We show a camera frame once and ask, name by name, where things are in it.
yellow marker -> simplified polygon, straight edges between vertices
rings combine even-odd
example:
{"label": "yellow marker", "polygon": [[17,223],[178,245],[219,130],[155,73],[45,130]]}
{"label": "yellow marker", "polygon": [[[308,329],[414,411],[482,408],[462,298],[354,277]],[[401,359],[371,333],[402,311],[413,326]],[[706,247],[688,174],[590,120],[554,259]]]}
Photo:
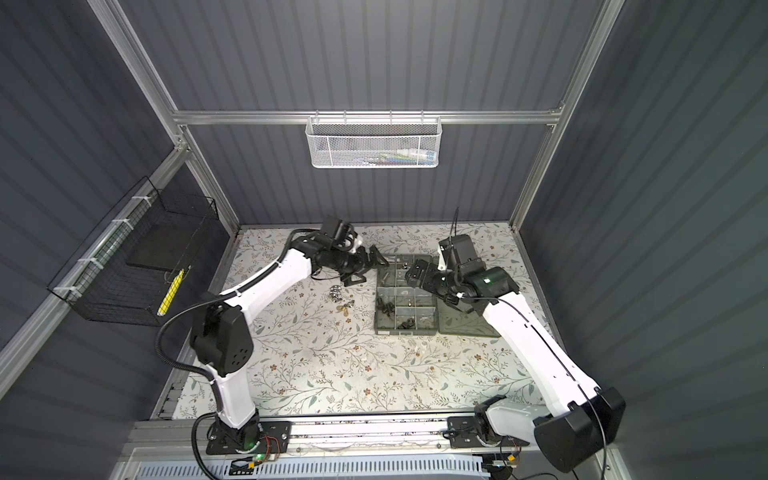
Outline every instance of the yellow marker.
{"label": "yellow marker", "polygon": [[179,285],[181,285],[181,280],[184,280],[184,269],[181,269],[179,274],[176,275],[176,278],[174,278],[174,281],[170,283],[170,287],[168,287],[168,293],[165,294],[165,298],[163,298],[163,302],[160,304],[160,308],[157,309],[157,316],[163,316],[168,313],[170,303],[174,301],[176,292],[179,290]]}

floral tablecloth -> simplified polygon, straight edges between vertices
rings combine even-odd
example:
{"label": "floral tablecloth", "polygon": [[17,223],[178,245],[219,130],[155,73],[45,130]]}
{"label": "floral tablecloth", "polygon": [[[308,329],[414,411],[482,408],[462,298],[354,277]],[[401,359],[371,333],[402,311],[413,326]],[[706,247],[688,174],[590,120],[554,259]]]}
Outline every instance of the floral tablecloth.
{"label": "floral tablecloth", "polygon": [[[430,253],[449,226],[356,227],[365,245],[383,253]],[[275,259],[290,229],[246,230],[226,286]],[[506,223],[459,224],[488,267],[502,266],[545,323],[528,273]],[[334,272],[323,272],[320,276]],[[470,336],[378,336],[373,332],[375,274],[342,287],[348,315],[328,297],[338,280],[304,280],[272,302],[251,326],[250,393],[262,415],[446,409],[502,394],[541,404],[541,394],[503,339]],[[214,410],[211,389],[190,374],[175,419]]]}

